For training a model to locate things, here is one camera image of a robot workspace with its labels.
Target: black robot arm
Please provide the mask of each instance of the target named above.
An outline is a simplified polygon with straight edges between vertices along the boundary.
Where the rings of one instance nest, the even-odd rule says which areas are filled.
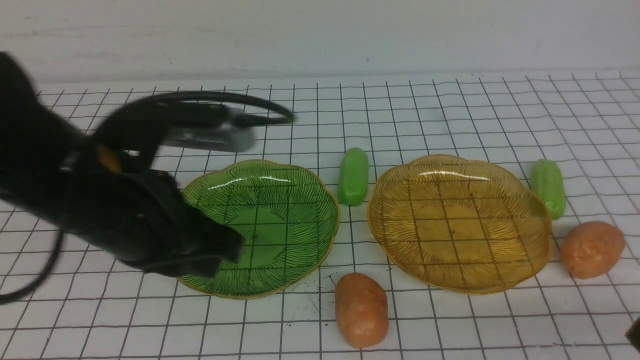
[[[223,102],[279,117],[244,114]],[[86,135],[38,102],[6,53],[0,53],[0,114],[0,199],[60,229],[41,275],[0,295],[0,304],[45,280],[65,233],[145,272],[214,277],[221,261],[237,261],[244,239],[187,204],[169,173],[151,169],[159,146],[242,152],[254,142],[253,126],[294,120],[286,108],[256,97],[173,92],[125,104]]]

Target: black grid line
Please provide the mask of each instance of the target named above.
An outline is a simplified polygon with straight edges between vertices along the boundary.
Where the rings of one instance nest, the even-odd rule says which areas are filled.
[[[620,319],[622,316],[631,321],[640,314],[640,307],[633,302],[640,295],[640,276],[625,277],[627,273],[640,272],[637,258],[640,251],[640,245],[637,244],[640,241],[640,231],[632,225],[640,220],[640,186],[634,183],[640,182],[640,136],[637,136],[640,134],[640,89],[636,88],[639,81],[640,78],[625,77],[621,72],[617,76],[609,72],[607,76],[596,73],[580,77],[567,73],[562,77],[523,75],[517,79],[505,79],[489,76],[477,79],[451,78],[438,82],[400,82],[389,79],[371,84],[366,81],[355,85],[350,83],[352,86],[339,82],[334,86],[320,86],[318,83],[315,86],[299,86],[282,81],[270,86],[238,86],[233,82],[203,85],[201,89],[216,88],[250,95],[261,94],[262,97],[267,97],[268,94],[269,99],[286,103],[292,108],[299,116],[299,123],[293,127],[283,127],[284,131],[277,127],[269,127],[264,132],[258,131],[256,147],[244,154],[163,149],[154,166],[173,173],[181,186],[205,172],[220,170],[248,158],[262,158],[307,167],[321,178],[330,191],[334,191],[338,185],[340,155],[352,146],[362,147],[371,159],[370,189],[375,180],[394,165],[407,163],[426,154],[438,153],[460,154],[463,157],[472,156],[491,161],[513,171],[524,184],[528,184],[531,164],[544,156],[557,161],[563,171],[566,169],[569,204],[567,214],[556,222],[558,228],[554,229],[556,250],[566,236],[566,227],[590,220],[605,220],[616,224],[627,236],[627,248],[619,266],[604,277],[587,281],[573,279],[562,271],[559,258],[554,256],[548,267],[535,278],[496,297],[496,301],[504,304],[500,308],[487,308],[486,305],[476,303],[475,297],[462,295],[467,303],[463,306],[466,310],[460,309],[460,313],[452,314],[447,313],[447,304],[435,301],[449,299],[458,303],[459,295],[416,283],[407,275],[397,272],[397,267],[384,257],[378,243],[369,233],[363,215],[367,205],[365,201],[360,208],[341,206],[343,217],[336,245],[341,245],[340,251],[343,250],[345,254],[336,253],[338,246],[334,247],[330,256],[332,262],[319,267],[317,278],[314,276],[306,284],[293,286],[283,291],[282,295],[270,295],[281,298],[278,308],[273,308],[273,311],[280,311],[279,319],[267,321],[253,318],[247,312],[247,300],[237,300],[238,316],[215,319],[212,316],[216,311],[215,303],[209,297],[204,302],[207,310],[202,312],[202,321],[174,323],[170,318],[180,316],[178,313],[172,314],[176,300],[195,300],[203,295],[171,281],[165,284],[167,288],[161,294],[149,295],[143,292],[143,283],[147,278],[151,279],[147,274],[141,276],[140,272],[126,268],[110,257],[100,260],[104,264],[96,265],[97,268],[85,267],[83,263],[89,257],[97,259],[96,255],[101,250],[74,244],[72,248],[63,251],[61,265],[52,278],[52,281],[63,279],[66,282],[61,283],[68,288],[58,289],[58,292],[47,289],[52,292],[32,295],[16,304],[20,312],[14,317],[6,316],[6,320],[0,318],[0,334],[7,334],[7,346],[0,348],[2,358],[30,356],[52,360],[53,357],[48,357],[51,350],[47,348],[59,348],[58,337],[52,336],[56,331],[86,331],[79,353],[69,353],[67,357],[55,359],[142,359],[150,356],[168,359],[231,356],[240,359],[243,355],[289,358],[296,355],[303,357],[305,354],[317,354],[320,359],[323,354],[359,354],[363,359],[368,353],[378,352],[388,352],[404,359],[407,354],[421,350],[433,350],[442,357],[448,356],[448,351],[469,350],[476,351],[478,356],[482,353],[488,359],[488,351],[495,349],[522,351],[524,357],[530,359],[529,351],[532,349],[551,347],[561,348],[569,360],[576,360],[567,351],[572,347],[580,347],[584,351],[593,349],[599,351],[597,354],[607,354],[609,359],[616,359],[620,356],[618,352],[622,354],[628,344],[620,336],[607,332],[606,326],[610,325],[611,319]],[[87,88],[77,92],[62,90],[41,92],[38,95],[43,102],[49,102],[50,109],[60,111],[68,121],[81,126],[82,130],[92,132],[104,117],[105,110],[125,103],[131,96],[153,94],[156,90],[154,86],[146,85],[145,88],[136,85],[125,89],[93,91]],[[245,110],[250,113],[256,111],[253,108]],[[357,129],[368,129],[368,134],[366,131],[357,133]],[[460,139],[465,138],[465,135],[470,138],[475,138],[473,135],[476,135],[479,141],[461,142]],[[332,149],[330,146],[340,143],[338,147],[344,149]],[[0,257],[10,260],[4,267],[0,266],[0,288],[7,288],[5,284],[22,281],[37,274],[40,264],[31,264],[31,260],[27,259],[44,259],[47,252],[41,247],[34,247],[35,244],[30,239],[34,234],[53,236],[54,231],[42,220],[33,223],[33,219],[16,208],[0,211],[0,219],[6,219],[1,224],[0,234],[6,235],[8,240],[14,239],[11,240],[13,243],[0,243]],[[352,271],[370,275],[388,292],[390,310],[393,309],[396,314],[390,321],[395,323],[397,334],[390,331],[389,336],[394,339],[387,339],[389,341],[385,343],[393,345],[353,350],[340,342],[339,334],[333,333],[337,329],[335,320],[329,317],[333,308],[331,302],[327,301],[327,298],[333,297],[333,287],[326,283],[337,281],[340,274]],[[327,273],[333,274],[330,279],[323,276]],[[108,292],[110,279],[127,277],[127,274],[131,274],[132,279],[140,279],[140,283],[135,284],[136,289],[131,288],[127,292],[122,290],[119,293],[109,285]],[[87,279],[93,279],[95,283],[87,283],[87,289],[79,291],[78,282]],[[539,293],[536,297],[539,300],[531,299],[531,304],[523,304],[522,299],[518,298],[521,291]],[[575,299],[567,299],[574,307],[558,308],[558,299],[554,295],[557,293],[574,293]],[[597,297],[595,293],[611,296]],[[314,316],[308,320],[285,318],[286,311],[296,311],[291,308],[295,306],[291,300],[296,295],[317,299],[320,305],[316,309],[317,319]],[[413,311],[407,311],[407,305],[400,303],[406,297],[421,297],[425,302],[424,307],[430,309],[429,314],[418,316],[416,308],[415,316],[411,315]],[[96,322],[100,305],[113,300],[129,301],[125,301],[132,305],[131,313],[127,313],[128,317],[122,320],[121,325]],[[140,300],[169,302],[168,312],[159,315],[161,320],[166,316],[166,321],[153,325],[136,323],[134,315],[141,306]],[[82,325],[62,323],[66,316],[63,310],[68,307],[73,309],[80,302],[95,302],[95,309],[92,313],[83,315],[85,318]],[[533,302],[539,302],[539,307],[535,311],[531,310],[531,313],[523,312],[523,309],[533,309]],[[33,319],[34,309],[51,309],[51,317],[42,316],[38,321],[23,322],[23,318]],[[304,313],[310,309],[300,308],[297,311]],[[499,332],[500,329],[487,328],[487,320],[513,324],[512,330],[517,339],[496,343],[495,338],[490,335],[492,331]],[[470,326],[470,332],[465,333],[465,336],[470,336],[469,340],[478,346],[466,347],[466,344],[451,342],[447,325],[459,321],[460,324],[464,322]],[[567,330],[567,324],[572,321],[584,324],[583,329]],[[305,338],[303,334],[295,334],[291,337],[287,335],[285,339],[282,335],[285,323],[308,323],[314,328],[314,324],[317,324],[319,338]],[[249,352],[246,347],[243,350],[246,324],[272,324],[279,327],[279,346],[269,347],[271,351],[263,352]],[[173,331],[187,331],[196,326],[202,327],[201,338],[196,339],[199,343],[195,344],[194,340],[195,345],[191,350],[175,354],[176,344],[167,342],[169,332],[172,331],[173,334]],[[206,334],[209,327],[236,327],[234,329],[239,329],[237,336],[240,338],[229,338],[228,345],[222,344],[219,349],[211,350],[205,343],[211,341]],[[146,343],[139,345],[145,349],[140,354],[148,355],[128,354],[125,351],[125,347],[131,346],[127,344],[131,329],[134,329],[137,336],[148,338]],[[416,344],[411,332],[430,329],[437,335],[437,341],[433,339],[430,345]],[[540,339],[535,332],[532,333],[533,330],[546,331],[548,336]],[[90,348],[94,346],[91,343],[93,332],[117,332],[123,337],[122,342],[118,343],[120,340],[115,338],[106,339],[114,344],[114,349],[110,352]],[[159,334],[159,337],[152,338],[153,334]],[[25,341],[29,342],[28,347],[24,345]],[[290,345],[290,341],[318,341],[319,346],[314,351],[288,351],[289,346],[286,345]],[[230,348],[232,345],[237,345],[237,348]],[[166,353],[165,349],[172,355],[163,354]]]

